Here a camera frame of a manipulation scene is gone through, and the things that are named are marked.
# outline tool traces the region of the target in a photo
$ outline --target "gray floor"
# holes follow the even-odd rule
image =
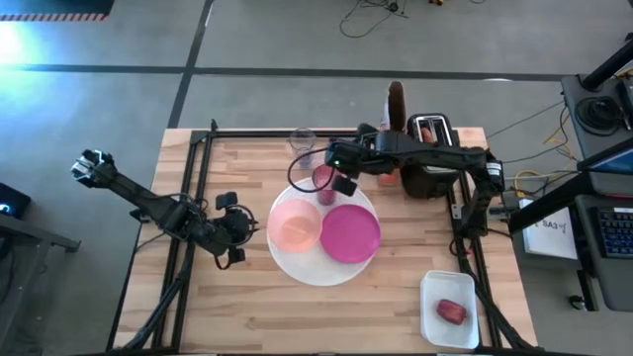
[[[184,65],[203,0],[119,0],[99,24],[0,23],[0,63]],[[451,72],[587,72],[633,30],[626,0],[409,0],[408,20],[390,19],[350,40],[338,22],[353,0],[217,0],[199,66],[397,69]],[[350,23],[362,29],[380,13]],[[180,84],[179,74],[0,71],[0,181],[34,199],[28,219],[83,240],[76,255],[52,255],[25,324],[46,355],[97,352],[106,345],[138,225],[113,194],[74,183],[68,168],[86,147],[111,151],[142,184]],[[196,75],[181,128],[350,127],[380,120],[388,78]],[[488,133],[561,100],[555,82],[404,80],[410,113],[442,112],[454,126]],[[491,138],[499,158],[539,152],[560,109]],[[575,137],[567,126],[575,154]],[[555,153],[508,165],[559,169]],[[572,311],[573,269],[534,262],[517,248],[539,344],[547,349],[626,355],[633,314]]]

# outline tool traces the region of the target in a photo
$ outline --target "white tray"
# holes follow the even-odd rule
[[[299,182],[295,182],[295,184],[304,189],[315,188],[311,178],[303,179]],[[311,203],[319,210],[321,219],[323,219],[330,210],[343,204],[361,206],[371,212],[374,217],[376,217],[376,220],[378,219],[374,206],[360,189],[356,189],[354,195],[351,197],[337,193],[335,203],[331,206],[324,207],[318,203],[316,193],[302,193],[293,187],[288,187],[277,197],[270,211],[272,212],[275,206],[289,199],[303,199]],[[270,254],[275,262],[277,262],[279,268],[297,281],[311,286],[325,287],[345,283],[361,273],[373,258],[372,256],[372,258],[360,263],[339,262],[331,258],[325,252],[320,241],[317,241],[311,249],[305,252],[286,252],[275,246],[270,240],[268,232],[266,232],[266,236],[268,238]]]
[[[446,299],[466,308],[461,325],[446,321],[437,314],[437,303]],[[475,281],[464,273],[428,271],[420,282],[421,332],[438,346],[474,349],[479,344]]]

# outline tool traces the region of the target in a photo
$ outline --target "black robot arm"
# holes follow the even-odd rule
[[[475,191],[463,209],[461,230],[465,236],[488,233],[488,207],[504,189],[501,162],[489,150],[420,142],[405,133],[378,132],[366,124],[358,132],[353,142],[336,140],[327,148],[325,164],[344,174],[333,178],[334,190],[351,196],[356,189],[352,179],[360,173],[392,173],[406,165],[464,170],[473,177]]]
[[[221,218],[207,219],[200,202],[186,194],[157,196],[132,179],[119,173],[112,155],[99,150],[85,150],[71,168],[73,178],[89,188],[105,188],[116,193],[137,209],[131,215],[142,223],[154,221],[173,238],[193,240],[218,257],[228,251],[228,263],[243,261],[237,248],[254,233],[252,213],[237,204],[237,194],[217,196],[216,208],[225,209]],[[180,196],[180,201],[172,196]]]

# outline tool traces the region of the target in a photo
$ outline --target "pink plate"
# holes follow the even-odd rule
[[[372,213],[357,205],[341,205],[323,219],[320,243],[333,259],[360,263],[380,246],[380,225]]]

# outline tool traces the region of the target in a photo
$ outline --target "wooden tabletop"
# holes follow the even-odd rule
[[[483,129],[458,131],[462,145],[487,146]],[[180,190],[190,132],[165,132],[152,184],[156,194]],[[381,224],[376,256],[360,275],[340,286],[304,285],[279,269],[266,242],[268,212],[288,186],[286,170],[292,158],[282,138],[214,139],[205,198],[214,202],[218,194],[237,192],[239,202],[253,210],[264,228],[245,245],[246,261],[226,271],[216,267],[211,254],[196,249],[181,352],[447,351],[420,335],[419,300],[419,283],[427,271],[459,270],[448,250],[452,230],[446,199],[415,200],[400,187],[378,187],[376,177],[362,175],[359,187]],[[319,162],[322,159],[315,158],[314,165]],[[310,173],[297,170],[294,179]],[[192,187],[197,177],[195,171]],[[506,230],[500,222],[490,225]],[[139,243],[158,233],[155,226],[144,226]],[[482,243],[495,302],[519,334],[536,344],[511,241],[491,233]],[[115,346],[129,341],[156,306],[168,249],[165,237],[136,255]],[[173,305],[166,335],[171,335]],[[483,341],[490,345],[481,305],[478,314]]]

